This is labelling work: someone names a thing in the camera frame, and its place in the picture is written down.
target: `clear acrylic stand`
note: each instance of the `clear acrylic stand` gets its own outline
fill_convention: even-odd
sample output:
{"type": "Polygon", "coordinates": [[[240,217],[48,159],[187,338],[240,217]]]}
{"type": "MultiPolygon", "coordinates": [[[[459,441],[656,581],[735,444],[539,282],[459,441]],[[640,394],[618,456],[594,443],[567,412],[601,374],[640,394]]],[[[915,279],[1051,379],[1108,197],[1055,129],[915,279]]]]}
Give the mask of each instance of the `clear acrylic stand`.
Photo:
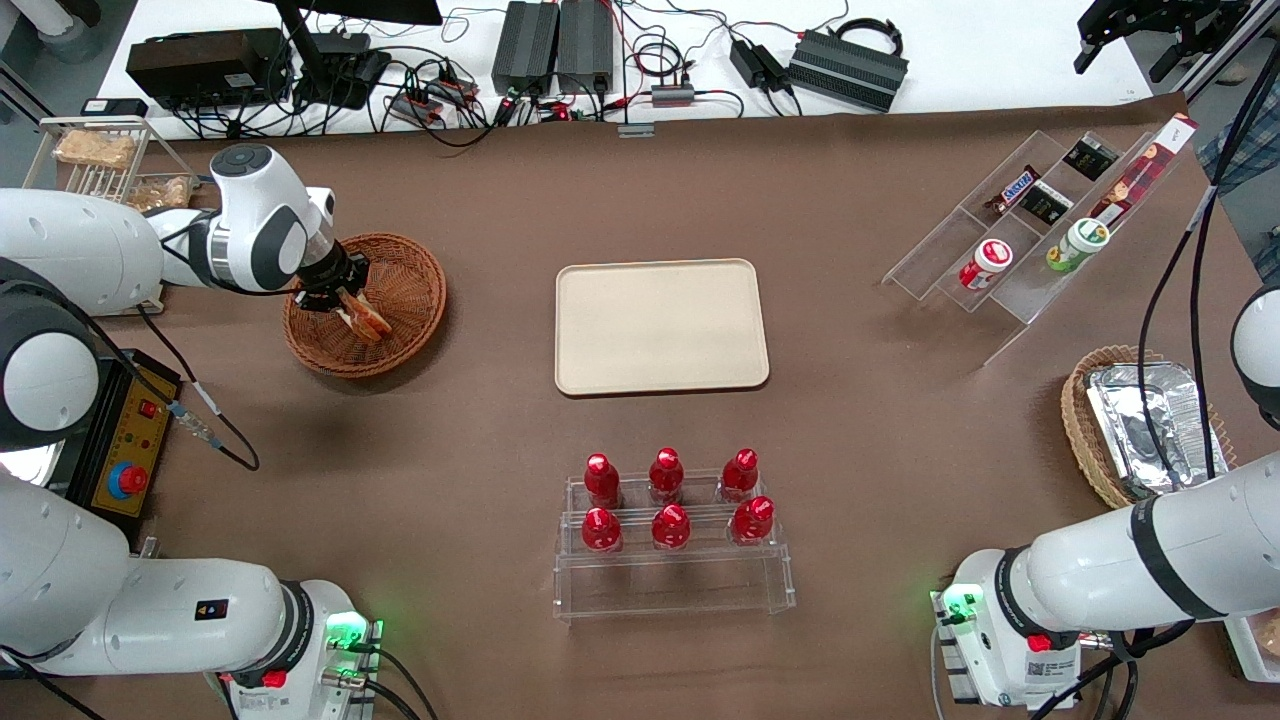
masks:
{"type": "MultiPolygon", "coordinates": [[[[736,503],[719,502],[719,471],[686,471],[681,507],[692,534],[681,550],[655,550],[650,528],[659,505],[649,498],[646,474],[622,475],[622,551],[599,553],[582,543],[582,519],[591,507],[582,478],[568,478],[556,543],[554,616],[582,618],[764,610],[795,607],[791,552],[780,521],[759,544],[728,539],[736,503]]],[[[753,497],[764,495],[763,480],[753,497]]]]}
{"type": "MultiPolygon", "coordinates": [[[[1085,133],[1085,137],[1115,149],[1114,145],[1092,132],[1085,133]]],[[[1027,328],[1066,288],[1071,278],[1083,272],[1083,265],[1071,273],[1053,270],[1046,263],[1044,255],[1061,240],[1071,224],[1089,215],[1094,205],[1120,179],[1129,163],[1147,149],[1152,137],[1155,137],[1153,133],[1146,133],[1138,138],[1138,142],[1134,142],[1094,182],[1062,160],[1068,152],[1066,147],[1043,132],[1036,131],[995,172],[987,176],[987,179],[982,181],[973,192],[961,200],[956,209],[933,228],[933,232],[908,252],[884,275],[882,282],[886,284],[888,282],[897,283],[919,301],[937,290],[966,313],[973,313],[988,299],[1004,309],[1015,320],[1015,328],[1001,346],[987,357],[983,363],[986,366],[1027,332],[1027,328]],[[1043,172],[1041,181],[1073,202],[1071,209],[1052,225],[1046,224],[1021,206],[1015,205],[1004,217],[983,208],[984,202],[1000,195],[1005,186],[1018,178],[1027,165],[1037,172],[1043,172]],[[991,284],[986,288],[969,290],[960,284],[960,269],[973,258],[978,243],[989,237],[1009,243],[1014,251],[1014,264],[992,278],[991,284]]],[[[1178,158],[1180,155],[1175,156],[1164,173],[1156,178],[1147,193],[1143,195],[1143,200],[1155,192],[1160,182],[1172,172],[1178,158]]],[[[1139,201],[1116,223],[1112,223],[1110,228],[1112,242],[1116,242],[1120,227],[1133,217],[1140,204],[1139,201]]]]}

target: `aluminum foil tray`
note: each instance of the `aluminum foil tray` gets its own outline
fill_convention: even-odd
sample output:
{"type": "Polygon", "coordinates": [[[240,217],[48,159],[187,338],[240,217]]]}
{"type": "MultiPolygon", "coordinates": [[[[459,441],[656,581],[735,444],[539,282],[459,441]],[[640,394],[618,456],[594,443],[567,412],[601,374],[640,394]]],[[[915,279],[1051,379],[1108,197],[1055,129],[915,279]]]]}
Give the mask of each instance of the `aluminum foil tray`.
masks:
{"type": "MultiPolygon", "coordinates": [[[[1196,378],[1176,363],[1147,363],[1146,368],[1147,406],[1172,473],[1160,461],[1143,419],[1138,365],[1107,365],[1084,378],[1116,475],[1135,500],[1196,487],[1208,479],[1196,378]]],[[[1226,459],[1216,434],[1212,441],[1216,474],[1222,474],[1226,459]]]]}

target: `green can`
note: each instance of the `green can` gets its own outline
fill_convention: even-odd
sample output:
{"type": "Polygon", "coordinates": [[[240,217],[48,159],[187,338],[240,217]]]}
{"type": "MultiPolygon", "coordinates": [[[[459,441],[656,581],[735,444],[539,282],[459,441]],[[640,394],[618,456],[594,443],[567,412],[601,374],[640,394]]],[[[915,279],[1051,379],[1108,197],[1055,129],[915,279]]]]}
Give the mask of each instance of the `green can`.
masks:
{"type": "Polygon", "coordinates": [[[1070,273],[1089,259],[1091,255],[1107,246],[1111,233],[1107,227],[1093,218],[1076,220],[1057,245],[1048,249],[1044,259],[1048,266],[1060,272],[1070,273]]]}

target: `round wicker basket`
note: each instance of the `round wicker basket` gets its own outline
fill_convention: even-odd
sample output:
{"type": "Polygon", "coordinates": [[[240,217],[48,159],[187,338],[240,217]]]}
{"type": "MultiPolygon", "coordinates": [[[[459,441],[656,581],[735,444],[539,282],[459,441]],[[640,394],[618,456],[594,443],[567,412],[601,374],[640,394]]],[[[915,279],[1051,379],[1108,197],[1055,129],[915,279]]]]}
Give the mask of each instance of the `round wicker basket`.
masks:
{"type": "Polygon", "coordinates": [[[337,313],[308,313],[284,302],[284,337],[303,365],[338,378],[367,378],[399,366],[435,332],[444,315],[444,272],[425,247],[398,234],[369,233],[342,241],[369,258],[365,297],[392,325],[369,345],[337,313]]]}
{"type": "MultiPolygon", "coordinates": [[[[1164,356],[1148,350],[1147,361],[1157,360],[1164,360],[1164,356]]],[[[1085,355],[1071,370],[1066,383],[1062,384],[1062,425],[1066,428],[1068,439],[1071,441],[1071,452],[1075,454],[1075,461],[1080,465],[1080,471],[1084,473],[1093,491],[1111,507],[1133,505],[1135,498],[1125,492],[1115,468],[1111,465],[1111,454],[1107,451],[1106,439],[1093,419],[1093,409],[1084,393],[1084,375],[1102,365],[1137,361],[1137,347],[1129,345],[1100,347],[1085,355]]],[[[1208,424],[1217,433],[1228,468],[1235,468],[1231,441],[1222,430],[1222,419],[1213,411],[1212,404],[1208,406],[1208,424]]]]}

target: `brown tablecloth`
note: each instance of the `brown tablecloth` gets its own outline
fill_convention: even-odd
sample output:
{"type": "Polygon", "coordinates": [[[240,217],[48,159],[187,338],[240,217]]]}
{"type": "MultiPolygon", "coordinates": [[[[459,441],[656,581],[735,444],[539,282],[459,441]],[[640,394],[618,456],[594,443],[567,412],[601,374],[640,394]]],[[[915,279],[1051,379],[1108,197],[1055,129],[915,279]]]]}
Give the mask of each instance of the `brown tablecloth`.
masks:
{"type": "MultiPolygon", "coordinates": [[[[982,370],[1002,337],[989,314],[920,306],[879,279],[1032,131],[1069,145],[1096,129],[1126,146],[1178,108],[687,122],[628,141],[612,126],[559,124],[499,131],[452,159],[424,135],[271,141],[307,183],[334,188],[339,234],[388,231],[430,247],[448,313],[404,372],[348,383],[289,355],[279,300],[170,291],[160,324],[264,468],[242,471],[174,432],[155,491],[164,551],[337,582],[387,620],[387,647],[445,720],[929,717],[927,592],[938,578],[975,550],[1106,510],[1075,468],[1059,389],[1084,354],[1137,341],[1206,181],[1185,155],[1112,247],[982,370]],[[557,392],[561,268],[723,256],[759,273],[763,388],[557,392]],[[791,541],[795,610],[572,629],[552,618],[564,477],[593,451],[641,470],[663,445],[690,468],[759,450],[791,541]]],[[[206,167],[220,145],[179,147],[206,167]]],[[[1258,278],[1221,214],[1204,273],[1208,393],[1248,461],[1276,436],[1228,354],[1258,278]]],[[[1152,346],[1188,363],[1185,277],[1152,346]]],[[[109,327],[166,357],[136,320],[109,327]]],[[[1216,628],[1157,651],[1133,717],[1275,717],[1280,688],[1233,676],[1229,657],[1216,628]]],[[[113,720],[225,717],[196,676],[64,684],[113,720]]],[[[951,717],[1024,716],[947,705],[951,717]]],[[[0,708],[77,716],[31,683],[0,684],[0,708]]]]}

